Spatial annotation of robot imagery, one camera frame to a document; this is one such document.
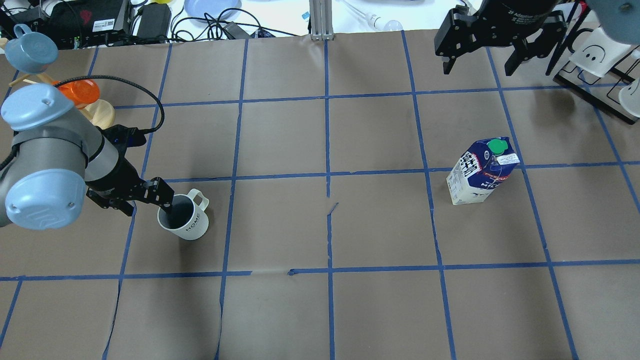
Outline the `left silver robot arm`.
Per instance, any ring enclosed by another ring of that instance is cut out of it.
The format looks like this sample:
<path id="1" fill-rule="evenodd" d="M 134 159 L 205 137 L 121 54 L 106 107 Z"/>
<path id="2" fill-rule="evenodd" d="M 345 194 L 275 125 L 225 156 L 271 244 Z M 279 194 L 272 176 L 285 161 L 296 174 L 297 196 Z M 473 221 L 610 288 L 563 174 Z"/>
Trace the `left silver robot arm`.
<path id="1" fill-rule="evenodd" d="M 1 107 L 13 130 L 1 164 L 1 226 L 60 229 L 80 216 L 86 198 L 132 215 L 133 202 L 174 211 L 174 190 L 160 177 L 144 180 L 126 159 L 154 129 L 93 125 L 73 101 L 46 83 L 13 92 Z"/>

